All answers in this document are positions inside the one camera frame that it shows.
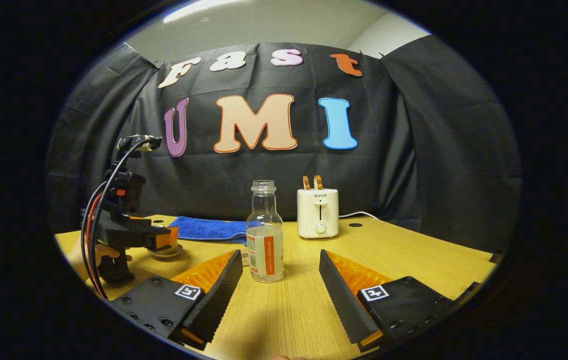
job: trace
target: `white wall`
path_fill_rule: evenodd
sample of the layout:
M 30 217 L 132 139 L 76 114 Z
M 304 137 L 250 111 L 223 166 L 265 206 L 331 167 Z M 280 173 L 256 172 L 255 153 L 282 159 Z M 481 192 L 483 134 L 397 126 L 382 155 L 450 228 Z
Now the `white wall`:
M 374 22 L 357 38 L 348 50 L 364 53 L 377 59 L 430 32 L 395 13 L 388 13 Z
M 244 43 L 320 44 L 345 49 L 386 14 L 387 9 L 365 0 L 239 1 L 169 23 L 159 16 L 126 43 L 151 62 L 158 60 L 158 66 Z

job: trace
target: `ceiling light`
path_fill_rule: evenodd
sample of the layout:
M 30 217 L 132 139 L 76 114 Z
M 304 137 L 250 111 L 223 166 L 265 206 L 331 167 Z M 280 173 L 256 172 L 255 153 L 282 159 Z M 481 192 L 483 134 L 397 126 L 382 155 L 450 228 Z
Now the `ceiling light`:
M 228 3 L 244 2 L 246 0 L 200 0 L 194 2 L 188 6 L 184 6 L 181 9 L 177 9 L 170 14 L 167 14 L 164 18 L 164 23 L 169 23 L 170 21 L 183 18 L 184 16 L 190 15 L 199 10 L 205 10 L 208 8 L 216 7 L 217 5 L 223 5 Z

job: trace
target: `blue towel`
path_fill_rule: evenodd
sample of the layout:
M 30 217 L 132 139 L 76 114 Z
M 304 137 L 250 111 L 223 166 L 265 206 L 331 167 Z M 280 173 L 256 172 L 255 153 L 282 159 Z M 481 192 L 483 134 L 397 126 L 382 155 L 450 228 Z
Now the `blue towel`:
M 184 240 L 246 244 L 246 223 L 244 221 L 193 219 L 181 216 L 170 223 L 170 226 L 178 226 L 178 237 Z

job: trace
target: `wooden table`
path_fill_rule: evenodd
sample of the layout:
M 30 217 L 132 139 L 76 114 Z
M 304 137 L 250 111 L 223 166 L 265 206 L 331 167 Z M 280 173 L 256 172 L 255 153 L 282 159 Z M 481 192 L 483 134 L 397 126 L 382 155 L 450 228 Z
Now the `wooden table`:
M 154 215 L 168 225 L 174 216 Z M 360 223 L 361 227 L 348 224 Z M 56 235 L 63 253 L 69 253 L 79 231 Z M 150 276 L 171 278 L 242 244 L 178 240 L 184 250 L 160 259 L 145 248 L 131 248 L 129 262 L 135 280 L 122 286 L 104 284 L 109 299 L 121 296 Z M 392 279 L 413 276 L 440 294 L 456 299 L 469 285 L 482 283 L 495 264 L 491 253 L 466 248 L 406 230 L 373 218 L 339 220 L 332 239 L 302 239 L 297 223 L 284 224 L 284 279 L 273 284 L 252 280 L 248 267 L 219 325 L 213 342 L 199 351 L 220 360 L 271 360 L 276 355 L 308 360 L 352 359 L 361 355 L 346 331 L 318 271 L 320 250 L 326 249 Z

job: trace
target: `white toaster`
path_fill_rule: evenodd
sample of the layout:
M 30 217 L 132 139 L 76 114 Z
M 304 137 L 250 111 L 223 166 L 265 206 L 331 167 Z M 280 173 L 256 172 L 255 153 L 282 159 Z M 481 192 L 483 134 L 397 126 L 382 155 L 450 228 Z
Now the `white toaster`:
M 314 189 L 304 176 L 304 188 L 297 191 L 297 233 L 304 239 L 331 238 L 339 232 L 339 194 L 324 189 L 316 175 Z

